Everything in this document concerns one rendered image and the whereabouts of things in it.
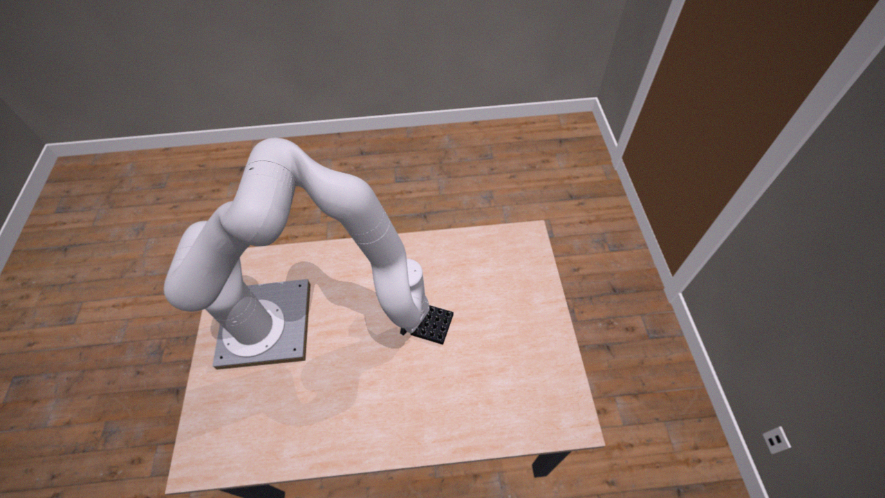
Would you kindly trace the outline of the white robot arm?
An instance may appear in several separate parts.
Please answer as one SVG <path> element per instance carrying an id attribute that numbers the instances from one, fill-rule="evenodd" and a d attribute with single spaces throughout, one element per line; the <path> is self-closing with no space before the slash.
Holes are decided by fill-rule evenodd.
<path id="1" fill-rule="evenodd" d="M 273 348 L 284 331 L 283 312 L 274 302 L 257 299 L 246 286 L 240 257 L 250 245 L 268 246 L 278 239 L 296 186 L 304 188 L 322 212 L 340 221 L 366 255 L 380 308 L 388 318 L 403 329 L 417 326 L 426 302 L 422 267 L 407 259 L 372 188 L 352 174 L 320 165 L 283 138 L 257 144 L 234 200 L 208 221 L 186 229 L 165 277 L 169 304 L 190 312 L 207 310 L 223 326 L 225 348 L 236 356 L 252 358 Z"/>

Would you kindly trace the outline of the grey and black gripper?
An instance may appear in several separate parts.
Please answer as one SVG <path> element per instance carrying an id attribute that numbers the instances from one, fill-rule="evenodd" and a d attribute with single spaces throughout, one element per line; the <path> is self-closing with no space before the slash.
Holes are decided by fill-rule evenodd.
<path id="1" fill-rule="evenodd" d="M 426 297 L 426 295 L 425 295 L 425 297 Z M 415 327 L 413 327 L 413 328 L 411 328 L 411 329 L 403 329 L 403 328 L 401 328 L 401 330 L 400 330 L 400 334 L 402 334 L 402 336 L 404 336 L 405 334 L 407 334 L 407 332 L 410 332 L 410 333 L 414 332 L 415 334 L 417 334 L 417 333 L 418 333 L 418 331 L 417 331 L 417 327 L 420 327 L 420 328 L 422 327 L 422 320 L 425 318 L 425 316 L 426 316 L 427 314 L 429 314 L 429 300 L 428 300 L 427 297 L 426 297 L 425 306 L 424 306 L 424 308 L 422 309 L 422 315 L 421 315 L 420 322 L 418 323 L 418 325 L 415 326 Z"/>

